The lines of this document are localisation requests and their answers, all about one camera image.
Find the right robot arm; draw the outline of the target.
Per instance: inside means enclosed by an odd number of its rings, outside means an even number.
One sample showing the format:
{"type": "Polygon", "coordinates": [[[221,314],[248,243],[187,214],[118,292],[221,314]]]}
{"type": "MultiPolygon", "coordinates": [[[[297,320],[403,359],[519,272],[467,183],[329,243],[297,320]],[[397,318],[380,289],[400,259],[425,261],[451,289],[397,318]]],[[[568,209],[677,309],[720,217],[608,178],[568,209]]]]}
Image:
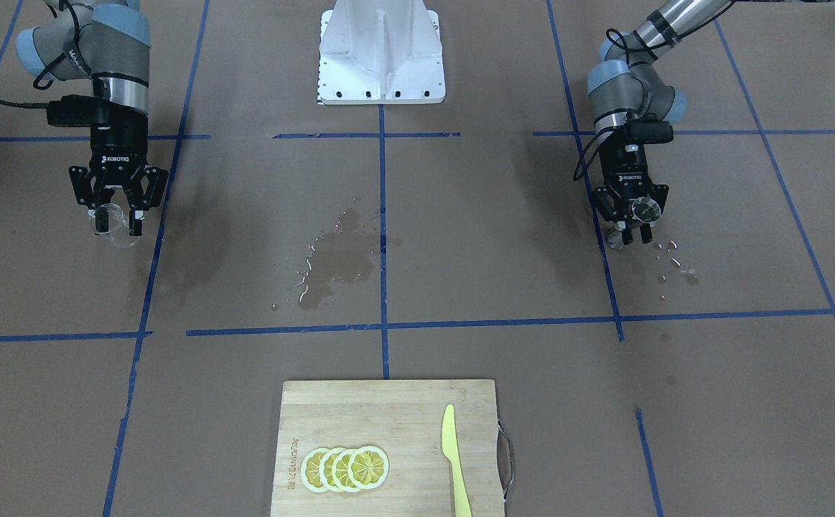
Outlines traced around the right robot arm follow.
{"type": "Polygon", "coordinates": [[[147,161],[151,30],[138,1],[50,1],[54,20],[20,32],[14,49],[33,76],[33,88],[87,80],[88,95],[46,103],[14,103],[42,109],[47,123],[87,128],[91,159],[71,166],[77,203],[87,209],[93,231],[108,235],[122,220],[140,238],[148,210],[162,204],[169,173],[147,161]]]}

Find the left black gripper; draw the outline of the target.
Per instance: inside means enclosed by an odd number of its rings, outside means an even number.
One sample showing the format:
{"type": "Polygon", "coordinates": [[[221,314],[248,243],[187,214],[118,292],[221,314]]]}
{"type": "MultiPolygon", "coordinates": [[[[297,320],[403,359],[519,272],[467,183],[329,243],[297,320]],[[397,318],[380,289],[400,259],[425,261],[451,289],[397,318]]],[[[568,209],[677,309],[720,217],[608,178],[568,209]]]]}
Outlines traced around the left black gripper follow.
{"type": "MultiPolygon", "coordinates": [[[[603,184],[594,189],[594,206],[601,219],[614,223],[615,246],[633,242],[633,230],[621,219],[628,211],[628,203],[637,197],[652,197],[661,204],[661,215],[666,212],[669,186],[653,182],[643,145],[619,141],[604,141],[598,157],[603,173],[603,184]]],[[[638,232],[644,245],[653,242],[654,220],[640,220],[638,232]]]]}

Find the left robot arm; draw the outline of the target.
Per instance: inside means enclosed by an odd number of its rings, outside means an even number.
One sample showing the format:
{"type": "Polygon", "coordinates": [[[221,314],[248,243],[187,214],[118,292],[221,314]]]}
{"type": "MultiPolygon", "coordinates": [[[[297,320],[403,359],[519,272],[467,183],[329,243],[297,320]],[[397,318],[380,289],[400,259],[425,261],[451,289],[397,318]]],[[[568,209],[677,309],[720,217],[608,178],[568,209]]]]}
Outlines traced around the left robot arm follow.
{"type": "Polygon", "coordinates": [[[666,212],[669,187],[651,179],[645,148],[667,144],[686,111],[682,91],[667,85],[654,65],[668,50],[732,7],[730,1],[667,1],[633,32],[607,30],[600,62],[587,78],[594,137],[587,153],[601,166],[603,182],[590,193],[611,229],[610,248],[630,245],[634,232],[650,244],[666,212]]]}

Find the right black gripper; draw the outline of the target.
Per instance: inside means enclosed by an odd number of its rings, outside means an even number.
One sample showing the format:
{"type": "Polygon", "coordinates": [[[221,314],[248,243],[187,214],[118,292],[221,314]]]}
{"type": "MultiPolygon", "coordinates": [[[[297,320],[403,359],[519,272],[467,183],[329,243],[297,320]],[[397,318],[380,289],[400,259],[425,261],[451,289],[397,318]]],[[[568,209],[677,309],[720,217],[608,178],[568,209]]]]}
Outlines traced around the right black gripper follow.
{"type": "Polygon", "coordinates": [[[122,118],[91,127],[91,159],[87,166],[69,168],[78,204],[89,209],[93,231],[106,229],[106,203],[123,190],[129,206],[129,235],[144,234],[144,211],[158,208],[167,189],[169,173],[148,166],[147,118],[122,118]]]}

